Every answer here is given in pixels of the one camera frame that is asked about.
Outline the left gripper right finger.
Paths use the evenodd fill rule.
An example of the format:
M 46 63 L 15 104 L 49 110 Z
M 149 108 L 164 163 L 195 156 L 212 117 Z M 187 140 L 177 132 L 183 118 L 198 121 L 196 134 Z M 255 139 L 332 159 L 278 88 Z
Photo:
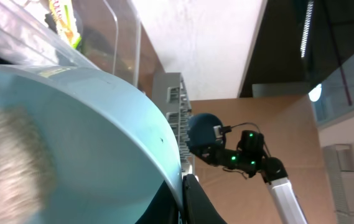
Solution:
M 189 224 L 226 224 L 193 174 L 182 181 L 184 218 Z

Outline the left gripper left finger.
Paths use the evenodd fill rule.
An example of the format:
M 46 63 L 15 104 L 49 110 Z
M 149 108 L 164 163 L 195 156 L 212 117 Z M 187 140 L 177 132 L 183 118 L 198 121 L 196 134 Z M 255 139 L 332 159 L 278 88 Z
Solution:
M 136 224 L 178 224 L 179 209 L 165 181 Z

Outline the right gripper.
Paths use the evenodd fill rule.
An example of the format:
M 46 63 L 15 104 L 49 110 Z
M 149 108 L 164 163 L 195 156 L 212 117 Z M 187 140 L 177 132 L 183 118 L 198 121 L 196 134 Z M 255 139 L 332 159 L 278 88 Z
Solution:
M 211 166 L 235 167 L 239 159 L 237 151 L 217 144 L 190 146 L 189 151 Z

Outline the dark blue plate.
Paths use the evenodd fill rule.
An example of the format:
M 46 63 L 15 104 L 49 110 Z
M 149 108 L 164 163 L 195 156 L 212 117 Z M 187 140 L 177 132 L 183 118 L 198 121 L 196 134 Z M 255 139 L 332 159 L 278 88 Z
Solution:
M 214 126 L 221 125 L 221 120 L 210 113 L 200 113 L 192 116 L 188 122 L 189 131 L 187 146 L 202 146 L 207 144 L 217 144 L 225 147 L 226 138 L 217 139 L 213 130 Z

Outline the light blue bowl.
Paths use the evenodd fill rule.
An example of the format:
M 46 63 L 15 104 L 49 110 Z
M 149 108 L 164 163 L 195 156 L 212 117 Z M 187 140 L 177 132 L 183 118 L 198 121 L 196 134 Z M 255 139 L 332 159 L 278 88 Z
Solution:
M 183 210 L 173 130 L 132 84 L 92 68 L 0 65 L 0 108 L 10 107 L 33 119 L 57 175 L 26 223 L 136 223 L 163 181 Z

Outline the yellow snack wrapper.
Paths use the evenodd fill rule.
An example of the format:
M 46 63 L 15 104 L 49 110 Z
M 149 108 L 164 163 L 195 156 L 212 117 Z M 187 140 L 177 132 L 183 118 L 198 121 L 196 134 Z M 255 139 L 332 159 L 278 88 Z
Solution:
M 58 36 L 73 49 L 77 49 L 82 37 L 77 29 L 71 0 L 49 0 L 49 9 Z

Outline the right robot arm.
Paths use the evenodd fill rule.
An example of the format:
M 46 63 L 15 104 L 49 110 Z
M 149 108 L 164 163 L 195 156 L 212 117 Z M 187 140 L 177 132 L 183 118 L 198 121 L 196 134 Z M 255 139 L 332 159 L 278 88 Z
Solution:
M 239 172 L 246 179 L 261 174 L 282 222 L 307 223 L 284 164 L 269 154 L 264 135 L 242 131 L 236 149 L 232 150 L 225 147 L 226 133 L 230 131 L 220 126 L 207 133 L 189 131 L 189 151 L 208 165 L 221 166 L 226 172 Z

